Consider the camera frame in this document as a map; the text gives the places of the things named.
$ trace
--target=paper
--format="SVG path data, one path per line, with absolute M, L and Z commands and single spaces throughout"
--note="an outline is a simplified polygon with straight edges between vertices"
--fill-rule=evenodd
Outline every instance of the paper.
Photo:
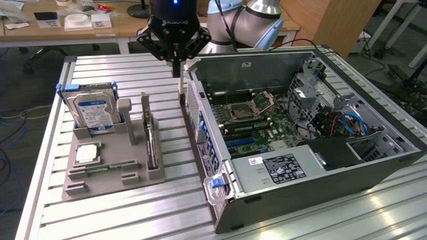
M 10 2 L 11 4 L 14 4 L 19 10 L 23 10 L 23 7 L 25 7 L 25 3 L 23 2 L 19 2 L 19 1 L 7 1 Z M 7 14 L 0 10 L 0 16 L 6 16 Z
M 26 22 L 19 24 L 5 24 L 5 26 L 7 27 L 7 29 L 21 29 L 21 28 L 29 27 L 30 24 Z

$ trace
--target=desk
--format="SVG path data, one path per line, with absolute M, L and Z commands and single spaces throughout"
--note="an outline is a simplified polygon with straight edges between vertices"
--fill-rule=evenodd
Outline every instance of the desk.
M 121 54 L 129 54 L 129 43 L 137 42 L 137 31 L 147 26 L 147 19 L 139 19 L 129 15 L 127 9 L 137 4 L 135 2 L 106 4 L 115 6 L 115 14 L 111 17 L 113 28 L 67 32 L 65 27 L 39 28 L 34 15 L 34 12 L 55 12 L 66 9 L 66 7 L 58 6 L 54 0 L 26 2 L 23 11 L 31 17 L 30 26 L 10 30 L 5 27 L 5 24 L 11 22 L 9 19 L 3 20 L 5 23 L 0 26 L 0 48 L 118 43 Z M 291 20 L 285 10 L 282 17 L 285 24 L 279 36 L 283 37 L 282 42 L 285 43 L 295 38 L 301 26 Z M 202 23 L 207 22 L 206 17 L 199 19 Z M 61 22 L 62 26 L 65 26 L 65 17 L 61 17 Z
M 329 54 L 329 57 L 393 116 L 427 142 L 426 128 L 338 55 Z M 426 158 L 401 169 L 368 191 L 233 232 L 215 234 L 181 110 L 178 79 L 173 78 L 170 67 L 149 53 L 81 56 L 77 61 L 63 65 L 62 84 L 110 80 L 117 80 L 121 97 L 131 98 L 135 102 L 133 119 L 142 118 L 142 106 L 138 104 L 141 92 L 151 95 L 150 108 L 159 119 L 167 181 L 78 201 L 62 200 L 75 124 L 57 95 L 17 240 L 380 240 L 400 236 L 422 239 L 427 235 Z M 340 89 L 341 94 L 349 93 L 348 85 L 330 70 L 325 81 Z

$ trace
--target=floor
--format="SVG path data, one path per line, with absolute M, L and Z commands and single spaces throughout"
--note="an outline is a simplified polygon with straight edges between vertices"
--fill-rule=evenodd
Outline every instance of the floor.
M 373 18 L 366 27 L 366 30 L 370 33 L 374 33 L 384 18 L 385 15 Z M 378 43 L 374 46 L 373 52 L 382 46 L 384 42 L 381 40 L 386 39 L 392 29 L 398 24 L 400 23 L 394 21 L 389 25 Z M 386 55 L 382 62 L 385 64 L 398 64 L 401 67 L 404 67 L 404 70 L 412 74 L 414 70 L 408 67 L 408 64 L 426 43 L 427 36 L 409 28 L 393 48 L 394 56 Z M 135 44 L 133 45 L 133 48 L 134 52 L 142 51 L 142 47 Z M 113 43 L 101 44 L 99 51 L 94 51 L 91 45 L 66 46 L 65 49 L 71 55 L 77 56 L 119 54 L 119 47 Z M 55 96 L 55 85 L 59 81 L 62 72 L 63 56 L 61 56 L 57 52 L 50 52 L 38 62 L 38 65 L 35 66 L 35 74 L 26 75 L 22 72 L 21 66 L 31 54 L 39 50 L 39 47 L 31 47 L 30 54 L 26 55 L 21 53 L 18 48 L 10 48 L 9 52 L 2 56 L 2 53 L 5 53 L 6 50 L 7 49 L 0 48 L 0 112 L 6 110 L 30 109 L 35 106 L 51 104 Z M 364 74 L 381 67 L 378 63 L 369 61 L 360 54 L 352 54 L 348 57 L 348 61 Z M 388 75 L 388 69 L 373 73 L 370 77 L 385 83 L 396 81 L 396 79 Z M 425 69 L 420 79 L 424 81 L 427 80 L 427 69 Z M 31 112 L 29 116 L 42 116 L 49 112 L 50 109 L 43 108 Z M 10 122 L 19 124 L 22 121 L 23 119 L 18 118 Z M 23 199 L 26 199 L 31 184 L 47 121 L 47 117 L 27 120 L 26 136 L 14 145 L 14 147 L 7 149 L 7 154 L 14 162 L 22 184 Z M 5 139 L 14 130 L 14 127 L 0 124 L 0 139 Z M 6 177 L 6 173 L 7 171 L 0 172 L 2 180 Z M 18 184 L 14 176 L 11 176 L 5 186 L 0 187 L 0 212 L 15 201 L 18 195 Z M 11 211 L 0 216 L 2 240 L 11 240 L 15 237 L 23 206 L 25 202 L 21 200 Z

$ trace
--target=aluminum extrusion table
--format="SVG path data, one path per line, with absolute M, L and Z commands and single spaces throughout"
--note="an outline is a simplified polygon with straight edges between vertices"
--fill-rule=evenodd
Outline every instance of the aluminum extrusion table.
M 393 115 L 427 142 L 427 130 L 340 56 L 330 56 Z M 225 234 L 214 222 L 179 104 L 178 79 L 150 54 L 83 56 L 66 62 L 61 83 L 115 80 L 141 118 L 142 91 L 159 119 L 166 183 L 65 202 L 62 200 L 74 119 L 55 97 L 17 239 L 285 240 L 427 237 L 427 161 L 400 170 L 373 189 Z M 328 72 L 341 93 L 350 89 Z

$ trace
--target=small circuit board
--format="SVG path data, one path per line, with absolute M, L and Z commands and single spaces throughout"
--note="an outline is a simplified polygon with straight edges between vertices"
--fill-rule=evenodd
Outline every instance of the small circuit board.
M 253 91 L 246 101 L 211 105 L 234 159 L 293 148 L 305 140 L 283 106 L 269 90 Z

